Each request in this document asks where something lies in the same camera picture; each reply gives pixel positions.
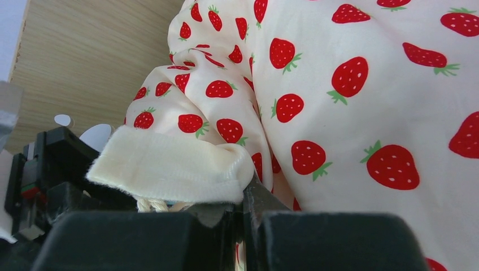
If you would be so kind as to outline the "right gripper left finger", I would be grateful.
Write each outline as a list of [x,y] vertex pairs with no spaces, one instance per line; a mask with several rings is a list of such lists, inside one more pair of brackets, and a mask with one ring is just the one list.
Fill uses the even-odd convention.
[[191,234],[194,270],[235,270],[236,206],[230,203],[194,204],[185,210],[196,222]]

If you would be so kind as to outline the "wooden pet bed frame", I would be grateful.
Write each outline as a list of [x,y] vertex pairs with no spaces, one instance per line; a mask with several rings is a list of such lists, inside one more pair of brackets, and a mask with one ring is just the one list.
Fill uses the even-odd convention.
[[6,148],[17,153],[37,133],[72,118],[80,135],[118,127],[149,72],[169,63],[168,27],[181,1],[28,1],[11,83],[24,89]]

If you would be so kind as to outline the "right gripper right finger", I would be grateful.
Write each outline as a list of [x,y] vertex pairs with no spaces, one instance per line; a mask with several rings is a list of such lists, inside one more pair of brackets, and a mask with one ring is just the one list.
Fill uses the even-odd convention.
[[254,176],[243,191],[243,243],[247,270],[268,270],[263,217],[269,212],[288,211]]

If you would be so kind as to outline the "large strawberry print cushion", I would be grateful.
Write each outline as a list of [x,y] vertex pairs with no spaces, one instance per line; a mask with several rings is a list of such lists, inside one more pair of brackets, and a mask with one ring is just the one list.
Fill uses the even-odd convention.
[[89,169],[143,212],[242,200],[389,212],[478,269],[477,1],[185,1]]

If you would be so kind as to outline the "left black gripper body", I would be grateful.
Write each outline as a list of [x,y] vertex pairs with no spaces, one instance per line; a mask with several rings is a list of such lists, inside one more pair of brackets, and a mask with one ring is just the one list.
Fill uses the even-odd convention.
[[131,196],[86,179],[98,156],[64,126],[38,133],[14,155],[4,203],[12,237],[37,239],[71,212],[135,211]]

